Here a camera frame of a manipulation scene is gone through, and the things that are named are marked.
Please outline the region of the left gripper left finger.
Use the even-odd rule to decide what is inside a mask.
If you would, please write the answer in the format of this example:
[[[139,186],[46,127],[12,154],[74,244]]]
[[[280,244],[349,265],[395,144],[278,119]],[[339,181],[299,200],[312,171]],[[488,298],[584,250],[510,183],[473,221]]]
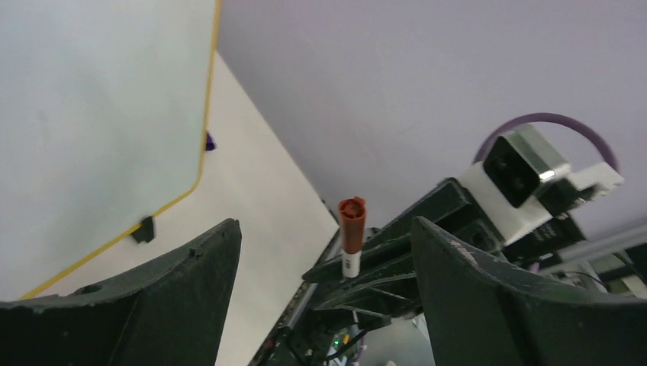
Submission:
[[[4,302],[1,363],[213,365],[240,248],[240,224],[227,219],[72,294]]]

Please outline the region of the white marker pen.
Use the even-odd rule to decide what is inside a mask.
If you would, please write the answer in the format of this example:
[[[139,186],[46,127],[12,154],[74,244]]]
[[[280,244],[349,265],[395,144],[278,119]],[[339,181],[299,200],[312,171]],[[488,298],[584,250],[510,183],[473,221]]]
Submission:
[[[356,278],[361,268],[362,250],[354,253],[342,251],[342,275],[344,278]]]

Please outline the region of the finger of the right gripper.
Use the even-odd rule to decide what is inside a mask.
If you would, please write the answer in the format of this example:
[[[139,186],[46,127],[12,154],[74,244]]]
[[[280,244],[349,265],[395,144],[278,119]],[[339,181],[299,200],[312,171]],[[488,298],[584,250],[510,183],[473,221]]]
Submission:
[[[400,318],[420,309],[420,292],[415,278],[360,283],[347,281],[316,300],[314,310],[349,310],[367,316]]]
[[[375,269],[384,269],[387,264],[394,264],[394,260],[396,259],[403,259],[403,261],[401,267],[396,265],[397,268],[394,276],[398,279],[415,278],[416,275],[411,254],[409,233],[380,242],[378,245],[362,251],[359,266],[360,272],[352,279],[359,279],[361,275],[368,275],[370,271]],[[302,279],[307,283],[340,283],[342,281],[349,281],[349,278],[343,276],[342,269],[344,266],[343,259],[336,257],[319,265],[315,265],[302,275]]]

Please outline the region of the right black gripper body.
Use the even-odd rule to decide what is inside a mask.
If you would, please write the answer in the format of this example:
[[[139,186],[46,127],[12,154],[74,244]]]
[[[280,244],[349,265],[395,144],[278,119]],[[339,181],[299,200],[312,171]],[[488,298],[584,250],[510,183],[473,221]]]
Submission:
[[[490,254],[502,255],[512,263],[537,262],[585,240],[585,235],[570,213],[560,213],[509,245],[499,230],[457,179],[446,178],[403,213],[368,239],[364,249],[410,233],[414,217],[425,217],[445,231]]]

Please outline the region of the red marker cap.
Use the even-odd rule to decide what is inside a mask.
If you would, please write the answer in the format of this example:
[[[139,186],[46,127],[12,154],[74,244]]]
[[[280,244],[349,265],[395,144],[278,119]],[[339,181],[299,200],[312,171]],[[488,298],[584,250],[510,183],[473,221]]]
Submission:
[[[340,215],[344,252],[354,255],[362,250],[367,214],[365,201],[360,197],[340,201],[338,214]]]

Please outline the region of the yellow framed whiteboard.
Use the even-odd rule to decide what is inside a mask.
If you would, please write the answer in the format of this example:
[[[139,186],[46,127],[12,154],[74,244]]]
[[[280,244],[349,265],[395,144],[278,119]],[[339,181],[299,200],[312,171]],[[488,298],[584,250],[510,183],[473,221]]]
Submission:
[[[219,1],[1,3],[1,299],[34,297],[201,177]]]

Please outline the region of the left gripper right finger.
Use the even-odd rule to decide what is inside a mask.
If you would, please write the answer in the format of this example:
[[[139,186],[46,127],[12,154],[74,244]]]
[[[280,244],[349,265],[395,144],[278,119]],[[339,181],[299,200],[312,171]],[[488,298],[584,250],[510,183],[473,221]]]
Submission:
[[[410,242],[437,365],[644,365],[646,301],[544,278],[423,217]]]

